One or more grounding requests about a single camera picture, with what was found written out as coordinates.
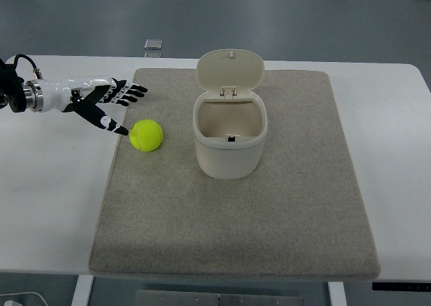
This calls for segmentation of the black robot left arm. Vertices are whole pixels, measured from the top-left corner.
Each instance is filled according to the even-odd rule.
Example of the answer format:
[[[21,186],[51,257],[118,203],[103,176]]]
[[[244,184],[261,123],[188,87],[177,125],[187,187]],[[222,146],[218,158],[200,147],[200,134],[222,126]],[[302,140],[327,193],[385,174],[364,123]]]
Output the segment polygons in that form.
[[[35,80],[24,82],[24,79],[17,74],[16,69],[21,58],[31,64]],[[16,55],[11,64],[1,60],[1,108],[9,105],[14,113],[22,113],[27,109],[41,112],[44,104],[41,79],[40,69],[27,55]]]

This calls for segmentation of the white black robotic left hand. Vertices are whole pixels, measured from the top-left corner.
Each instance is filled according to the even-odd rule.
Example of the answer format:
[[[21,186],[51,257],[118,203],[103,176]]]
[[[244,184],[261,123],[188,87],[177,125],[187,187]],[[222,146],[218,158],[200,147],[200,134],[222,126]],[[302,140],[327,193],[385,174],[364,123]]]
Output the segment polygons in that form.
[[[128,135],[129,131],[109,117],[98,105],[129,106],[147,93],[147,88],[109,76],[94,76],[48,82],[44,79],[26,83],[34,91],[32,110],[38,113],[56,109],[62,113],[76,113],[93,126]]]

